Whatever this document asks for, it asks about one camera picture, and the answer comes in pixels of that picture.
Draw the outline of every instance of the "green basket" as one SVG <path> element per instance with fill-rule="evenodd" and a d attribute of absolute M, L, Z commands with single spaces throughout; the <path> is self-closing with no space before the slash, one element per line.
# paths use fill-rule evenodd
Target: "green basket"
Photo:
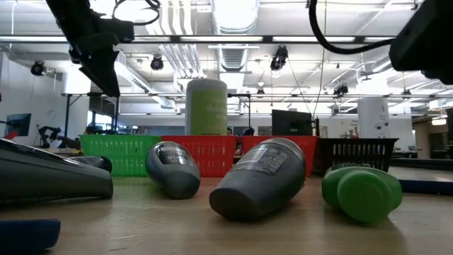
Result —
<path fill-rule="evenodd" d="M 86 156 L 111 160 L 113 176 L 146 176 L 145 159 L 148 149 L 161 141 L 151 135 L 82 135 Z"/>

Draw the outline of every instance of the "wooden table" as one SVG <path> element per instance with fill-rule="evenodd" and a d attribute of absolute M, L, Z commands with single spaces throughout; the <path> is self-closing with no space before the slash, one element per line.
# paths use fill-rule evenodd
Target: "wooden table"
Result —
<path fill-rule="evenodd" d="M 290 205 L 260 222 L 229 222 L 210 209 L 219 179 L 206 178 L 190 200 L 169 200 L 148 178 L 116 178 L 112 200 L 78 200 L 2 209 L 0 219 L 62 221 L 49 254 L 450 254 L 453 198 L 406 195 L 389 220 L 356 224 L 321 197 L 310 178 Z"/>

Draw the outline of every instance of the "green container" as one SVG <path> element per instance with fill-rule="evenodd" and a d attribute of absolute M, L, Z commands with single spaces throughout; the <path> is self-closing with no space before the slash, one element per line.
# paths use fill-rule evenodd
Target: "green container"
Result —
<path fill-rule="evenodd" d="M 348 164 L 332 167 L 324 176 L 322 192 L 330 206 L 366 223 L 384 220 L 403 200 L 401 184 L 394 176 Z"/>
<path fill-rule="evenodd" d="M 151 135 L 82 135 L 86 156 L 111 160 L 113 176 L 146 176 L 145 159 L 148 149 L 161 141 Z"/>

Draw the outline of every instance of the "green bottle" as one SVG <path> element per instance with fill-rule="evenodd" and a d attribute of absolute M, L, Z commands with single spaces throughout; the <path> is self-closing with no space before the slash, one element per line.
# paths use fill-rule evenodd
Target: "green bottle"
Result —
<path fill-rule="evenodd" d="M 330 206 L 366 223 L 386 219 L 403 200 L 397 178 L 378 169 L 351 163 L 329 169 L 324 176 L 322 192 Z"/>

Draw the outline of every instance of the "blue object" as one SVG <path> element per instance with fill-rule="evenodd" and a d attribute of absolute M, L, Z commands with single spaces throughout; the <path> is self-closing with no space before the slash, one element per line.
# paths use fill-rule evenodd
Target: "blue object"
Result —
<path fill-rule="evenodd" d="M 61 222 L 56 219 L 0 221 L 0 254 L 52 248 L 60 227 Z"/>
<path fill-rule="evenodd" d="M 446 181 L 399 180 L 403 192 L 453 196 L 453 183 Z"/>

